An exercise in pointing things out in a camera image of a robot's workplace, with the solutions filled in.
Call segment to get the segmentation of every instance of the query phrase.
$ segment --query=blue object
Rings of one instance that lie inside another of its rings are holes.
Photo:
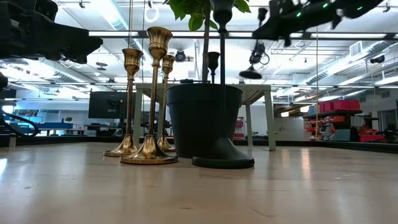
[[[42,128],[65,128],[65,129],[72,129],[73,124],[69,123],[44,123],[44,124],[37,124],[39,129]]]

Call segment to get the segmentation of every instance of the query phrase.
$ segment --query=red container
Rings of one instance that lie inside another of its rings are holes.
[[[336,100],[333,102],[334,110],[351,110],[351,100]]]
[[[325,110],[325,112],[334,111],[335,108],[334,108],[334,106],[333,106],[333,102],[326,102],[326,103],[323,105],[323,109]]]
[[[373,134],[361,134],[359,136],[359,140],[361,142],[375,142],[375,141],[382,141],[384,140],[384,136],[381,134],[373,135]]]
[[[351,110],[361,110],[359,100],[350,100],[349,107],[351,108]]]
[[[320,110],[321,113],[326,112],[326,111],[325,111],[325,104],[326,104],[326,103],[319,103],[319,110]]]

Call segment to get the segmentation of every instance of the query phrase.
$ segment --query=cable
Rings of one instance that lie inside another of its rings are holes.
[[[8,130],[10,130],[11,132],[15,133],[17,136],[19,137],[29,137],[32,138],[34,136],[36,136],[40,131],[39,128],[37,127],[37,125],[33,122],[33,121],[29,121],[28,119],[22,118],[20,116],[14,115],[14,114],[9,114],[7,112],[4,112],[1,108],[0,108],[0,124],[3,125],[4,127],[6,127]],[[7,115],[10,118],[15,118],[18,119],[20,121],[25,121],[26,123],[29,123],[33,126],[33,128],[35,129],[32,135],[28,135],[28,134],[24,134],[22,132],[19,132],[18,130],[15,130],[12,126],[10,126],[9,124],[7,124],[4,120],[4,115]]]

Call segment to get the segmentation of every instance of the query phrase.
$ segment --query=ceiling light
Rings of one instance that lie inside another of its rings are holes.
[[[379,86],[379,88],[398,88],[398,86]]]
[[[338,86],[338,88],[374,88],[373,86]]]
[[[280,114],[281,117],[286,118],[289,116],[289,112],[284,112]]]
[[[132,37],[138,37],[138,32],[130,32]],[[89,31],[90,37],[128,37],[128,31]]]
[[[339,33],[321,33],[311,34],[311,38],[336,38],[336,39],[372,39],[372,38],[384,38],[387,34],[339,34]]]
[[[385,85],[385,84],[394,83],[394,82],[398,82],[398,76],[385,78],[381,81],[376,82],[375,84],[376,85]]]
[[[319,98],[318,101],[324,102],[324,101],[329,101],[329,100],[334,100],[339,98],[340,96],[324,96],[322,98]]]
[[[251,37],[251,32],[230,32],[230,37]]]
[[[309,110],[310,110],[310,106],[303,106],[302,108],[300,108],[300,112],[302,112],[302,113],[308,113]]]
[[[354,96],[354,95],[357,95],[357,94],[363,93],[364,91],[366,91],[366,90],[359,90],[359,91],[355,91],[355,92],[353,92],[353,93],[349,93],[349,94],[347,94],[346,96]]]
[[[290,37],[291,38],[301,38],[303,36],[302,33],[291,33]]]
[[[172,32],[173,37],[203,37],[204,32]]]

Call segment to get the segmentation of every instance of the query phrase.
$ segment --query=gold candle holder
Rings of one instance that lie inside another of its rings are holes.
[[[167,141],[166,135],[164,133],[164,128],[165,128],[165,117],[166,117],[166,91],[167,91],[167,82],[169,80],[169,74],[170,72],[173,71],[173,64],[175,61],[175,57],[173,55],[166,55],[163,58],[163,65],[162,65],[162,70],[164,72],[164,93],[163,93],[163,108],[162,108],[162,119],[163,121],[163,126],[162,126],[162,135],[160,138],[157,140],[157,144],[159,145],[160,149],[164,152],[175,152],[175,148],[172,147],[169,142]]]
[[[123,157],[131,155],[138,151],[138,146],[134,142],[131,134],[132,88],[133,88],[134,75],[139,70],[139,64],[143,53],[140,50],[136,49],[123,49],[123,54],[124,54],[124,69],[126,69],[128,73],[126,134],[124,135],[123,142],[116,149],[105,151],[104,156]]]
[[[151,27],[147,29],[147,35],[150,42],[149,53],[154,58],[152,63],[154,74],[152,77],[152,91],[150,93],[149,133],[145,136],[145,140],[141,148],[130,156],[121,157],[120,162],[127,164],[168,164],[177,162],[178,158],[167,155],[157,145],[156,138],[154,136],[154,119],[157,74],[160,67],[160,60],[166,56],[167,44],[173,35],[171,31],[162,27]]]

